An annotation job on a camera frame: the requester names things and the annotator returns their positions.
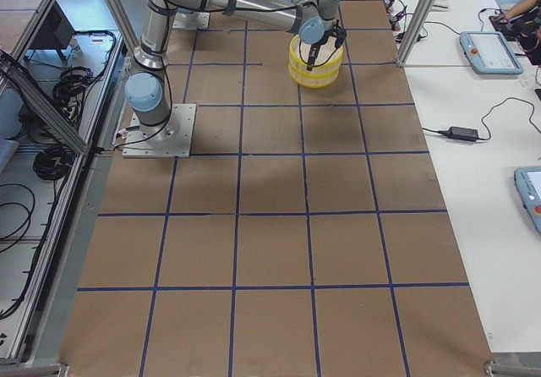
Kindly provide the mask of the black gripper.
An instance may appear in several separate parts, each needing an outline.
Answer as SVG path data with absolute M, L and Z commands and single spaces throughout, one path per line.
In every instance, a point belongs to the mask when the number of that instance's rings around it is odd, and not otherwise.
M 335 49 L 340 48 L 346 40 L 347 31 L 340 26 L 339 20 L 336 20 L 329 29 L 324 27 L 322 19 L 310 19 L 303 24 L 303 42 L 310 44 L 308 60 L 306 62 L 308 71 L 313 70 L 320 48 L 331 37 L 335 39 Z

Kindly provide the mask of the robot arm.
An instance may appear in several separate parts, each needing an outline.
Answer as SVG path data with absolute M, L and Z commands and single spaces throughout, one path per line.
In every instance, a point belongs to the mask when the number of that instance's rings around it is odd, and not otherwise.
M 298 36 L 310 46 L 308 67 L 316 65 L 320 48 L 330 39 L 340 47 L 347 33 L 337 18 L 341 0 L 148 0 L 148 14 L 136 69 L 125 85 L 125 97 L 139 119 L 144 139 L 167 138 L 172 126 L 172 98 L 165 96 L 166 53 L 175 15 L 219 13 L 253 20 Z

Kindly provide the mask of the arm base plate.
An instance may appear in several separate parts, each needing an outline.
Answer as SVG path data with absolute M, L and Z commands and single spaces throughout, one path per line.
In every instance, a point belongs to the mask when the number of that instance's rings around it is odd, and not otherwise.
M 209 22 L 209 13 L 188 11 L 180 8 L 176 13 L 172 28 L 174 30 L 207 30 Z
M 174 104 L 169 121 L 164 129 L 161 126 L 146 127 L 132 114 L 130 124 L 138 126 L 129 131 L 123 146 L 125 158 L 168 158 L 190 156 L 196 115 L 195 104 Z

